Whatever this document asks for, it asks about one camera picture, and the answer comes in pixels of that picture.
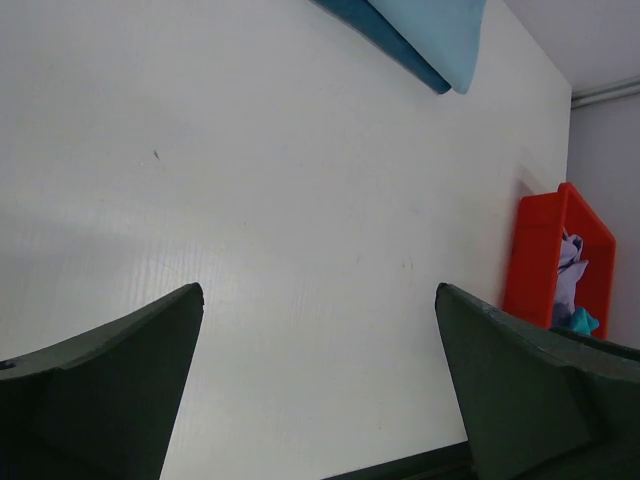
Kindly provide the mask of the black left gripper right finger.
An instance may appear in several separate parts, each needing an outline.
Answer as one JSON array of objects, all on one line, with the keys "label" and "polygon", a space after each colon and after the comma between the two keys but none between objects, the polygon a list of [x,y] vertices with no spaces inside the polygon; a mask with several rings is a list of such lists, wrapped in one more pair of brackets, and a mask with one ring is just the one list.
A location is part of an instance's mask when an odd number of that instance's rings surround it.
[{"label": "black left gripper right finger", "polygon": [[638,350],[543,329],[447,283],[435,312],[478,478],[638,478]]}]

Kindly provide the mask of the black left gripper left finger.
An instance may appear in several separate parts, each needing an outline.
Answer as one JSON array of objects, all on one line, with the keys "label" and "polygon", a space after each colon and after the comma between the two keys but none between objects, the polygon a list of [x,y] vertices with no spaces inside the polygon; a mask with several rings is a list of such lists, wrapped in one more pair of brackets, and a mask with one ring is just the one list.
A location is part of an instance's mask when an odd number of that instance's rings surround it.
[{"label": "black left gripper left finger", "polygon": [[2,361],[2,478],[159,478],[203,313],[191,283]]}]

